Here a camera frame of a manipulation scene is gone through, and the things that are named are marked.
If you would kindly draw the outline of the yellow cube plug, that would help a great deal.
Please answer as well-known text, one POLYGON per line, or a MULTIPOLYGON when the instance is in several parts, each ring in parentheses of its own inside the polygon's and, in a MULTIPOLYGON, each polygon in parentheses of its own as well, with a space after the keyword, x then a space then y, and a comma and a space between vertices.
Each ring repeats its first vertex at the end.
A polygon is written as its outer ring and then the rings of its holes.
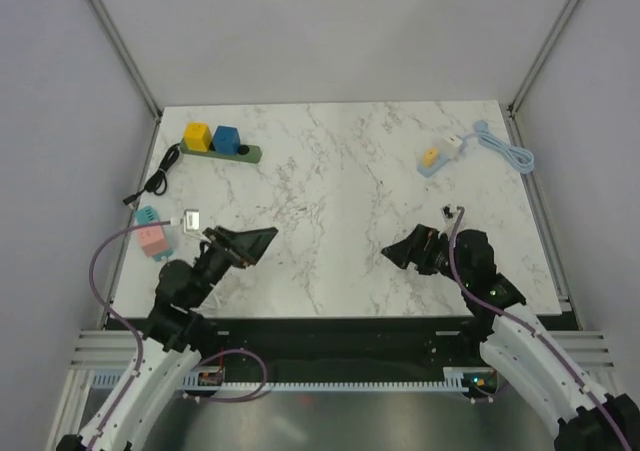
POLYGON ((183 141, 190 151, 207 152, 212 142, 209 126, 206 123, 188 123, 183 135, 183 141))

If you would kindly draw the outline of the green power strip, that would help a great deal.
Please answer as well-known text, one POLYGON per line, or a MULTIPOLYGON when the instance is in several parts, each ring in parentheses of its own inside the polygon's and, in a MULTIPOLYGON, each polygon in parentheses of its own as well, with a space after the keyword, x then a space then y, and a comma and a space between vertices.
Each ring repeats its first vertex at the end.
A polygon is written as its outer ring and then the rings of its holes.
POLYGON ((206 152, 194 151, 187 147, 184 140, 179 143, 182 154, 198 156, 208 159, 218 159, 226 161, 241 162, 247 164, 258 164, 262 159, 262 150, 259 146, 241 144, 236 154, 224 154, 209 149, 206 152))

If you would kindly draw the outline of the pink cube socket adapter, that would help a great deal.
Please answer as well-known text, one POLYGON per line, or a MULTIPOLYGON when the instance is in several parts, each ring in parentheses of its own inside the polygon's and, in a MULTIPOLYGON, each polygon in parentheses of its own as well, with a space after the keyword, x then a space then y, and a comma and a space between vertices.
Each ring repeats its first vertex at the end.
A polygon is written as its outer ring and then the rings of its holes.
POLYGON ((147 257, 154 257, 170 249, 162 226, 143 227, 136 231, 138 244, 147 257))

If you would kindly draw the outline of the teal power strip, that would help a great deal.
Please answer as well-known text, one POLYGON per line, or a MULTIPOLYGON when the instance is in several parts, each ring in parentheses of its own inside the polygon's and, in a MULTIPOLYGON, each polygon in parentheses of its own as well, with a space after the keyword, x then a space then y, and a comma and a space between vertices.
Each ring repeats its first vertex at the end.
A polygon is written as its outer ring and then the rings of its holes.
POLYGON ((135 220, 139 226, 149 224, 149 227, 136 230, 137 242, 144 255, 156 262, 169 258, 173 254, 173 248, 164 227, 154 226, 154 223, 160 221, 156 210, 152 206, 141 207, 135 213, 135 220))

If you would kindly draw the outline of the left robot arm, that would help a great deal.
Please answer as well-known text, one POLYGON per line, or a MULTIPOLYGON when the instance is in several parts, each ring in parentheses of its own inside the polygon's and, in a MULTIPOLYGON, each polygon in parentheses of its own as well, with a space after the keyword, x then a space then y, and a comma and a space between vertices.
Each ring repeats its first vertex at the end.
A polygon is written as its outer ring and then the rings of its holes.
POLYGON ((192 262, 167 261, 161 268, 155 301, 141 331, 120 314, 136 351, 118 383, 94 417, 76 434, 61 438, 60 450, 140 450, 184 378, 199 364, 229 355, 219 351, 213 326, 198 307, 232 268, 256 265, 275 227, 231 231, 207 228, 192 262))

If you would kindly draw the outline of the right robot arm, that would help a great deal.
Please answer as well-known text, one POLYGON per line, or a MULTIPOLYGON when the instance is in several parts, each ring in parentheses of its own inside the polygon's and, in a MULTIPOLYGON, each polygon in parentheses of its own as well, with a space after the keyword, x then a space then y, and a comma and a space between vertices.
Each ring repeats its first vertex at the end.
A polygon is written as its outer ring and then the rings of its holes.
POLYGON ((555 341, 498 271, 486 233, 418 225, 381 253, 400 269, 439 274, 459 286, 473 315, 457 342, 460 357, 502 375, 545 423, 555 449, 638 449, 638 405, 594 381, 555 341))

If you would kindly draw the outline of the blue cube plug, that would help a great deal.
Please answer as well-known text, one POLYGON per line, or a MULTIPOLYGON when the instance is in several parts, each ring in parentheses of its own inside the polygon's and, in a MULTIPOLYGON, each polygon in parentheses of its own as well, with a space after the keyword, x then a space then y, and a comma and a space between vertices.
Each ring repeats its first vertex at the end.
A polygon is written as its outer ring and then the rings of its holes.
POLYGON ((213 135, 213 146, 217 153, 237 155, 241 146, 238 129, 231 126, 218 126, 213 135))

